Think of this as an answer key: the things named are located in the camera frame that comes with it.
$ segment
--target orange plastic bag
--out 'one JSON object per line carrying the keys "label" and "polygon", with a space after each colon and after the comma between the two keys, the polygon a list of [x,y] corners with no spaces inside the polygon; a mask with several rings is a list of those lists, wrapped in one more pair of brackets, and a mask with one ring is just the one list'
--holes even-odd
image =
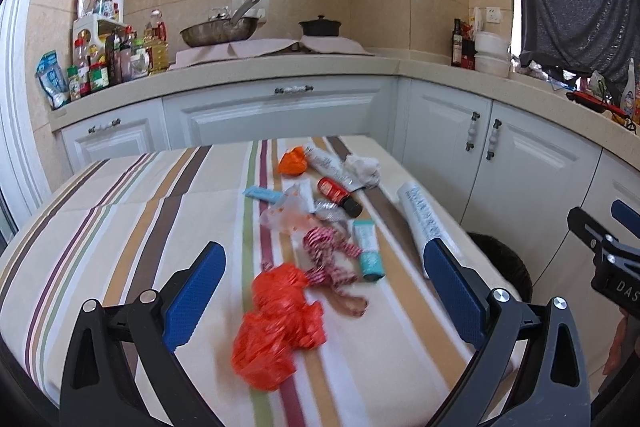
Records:
{"label": "orange plastic bag", "polygon": [[300,176],[306,171],[305,150],[296,147],[287,151],[278,164],[278,172],[287,176]]}
{"label": "orange plastic bag", "polygon": [[262,272],[251,285],[256,311],[244,315],[231,353],[233,370],[250,386],[275,391],[296,371],[292,350],[326,342],[322,304],[307,304],[305,273],[292,264]]}

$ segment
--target white bottle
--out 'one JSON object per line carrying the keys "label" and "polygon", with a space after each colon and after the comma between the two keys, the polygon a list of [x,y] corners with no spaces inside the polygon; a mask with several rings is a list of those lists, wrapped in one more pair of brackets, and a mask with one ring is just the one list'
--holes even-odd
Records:
{"label": "white bottle", "polygon": [[636,75],[634,68],[634,58],[629,59],[629,78],[626,81],[625,90],[620,97],[620,109],[622,109],[629,118],[633,118],[636,108]]}

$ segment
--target black trash bag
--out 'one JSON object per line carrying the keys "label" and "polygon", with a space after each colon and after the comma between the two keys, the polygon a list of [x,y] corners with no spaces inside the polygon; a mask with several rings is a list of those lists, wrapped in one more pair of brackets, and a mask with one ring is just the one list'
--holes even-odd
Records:
{"label": "black trash bag", "polygon": [[518,254],[495,237],[474,232],[468,232],[468,235],[495,269],[516,288],[522,301],[531,302],[533,296],[531,277]]}

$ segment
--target bolt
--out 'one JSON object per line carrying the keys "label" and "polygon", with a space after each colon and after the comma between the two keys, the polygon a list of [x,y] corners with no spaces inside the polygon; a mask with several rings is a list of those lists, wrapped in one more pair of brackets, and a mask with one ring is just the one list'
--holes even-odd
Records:
{"label": "bolt", "polygon": [[494,299],[498,302],[507,302],[510,299],[509,292],[502,288],[498,288],[497,290],[494,290]]}
{"label": "bolt", "polygon": [[94,311],[97,307],[98,307],[98,303],[93,299],[89,299],[88,301],[85,301],[84,304],[82,305],[82,311],[86,313],[90,313]]}
{"label": "bolt", "polygon": [[145,290],[140,294],[140,302],[143,304],[152,303],[156,300],[156,295],[158,294],[155,290]]}
{"label": "bolt", "polygon": [[554,297],[554,306],[559,310],[565,310],[566,301],[562,297]]}

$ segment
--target black pot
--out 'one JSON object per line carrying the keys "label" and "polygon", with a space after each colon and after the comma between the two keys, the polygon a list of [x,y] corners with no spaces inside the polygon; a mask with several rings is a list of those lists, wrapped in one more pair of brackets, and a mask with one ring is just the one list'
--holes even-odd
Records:
{"label": "black pot", "polygon": [[339,21],[325,19],[324,15],[319,15],[314,21],[304,21],[300,23],[302,33],[307,37],[338,37],[340,35]]}

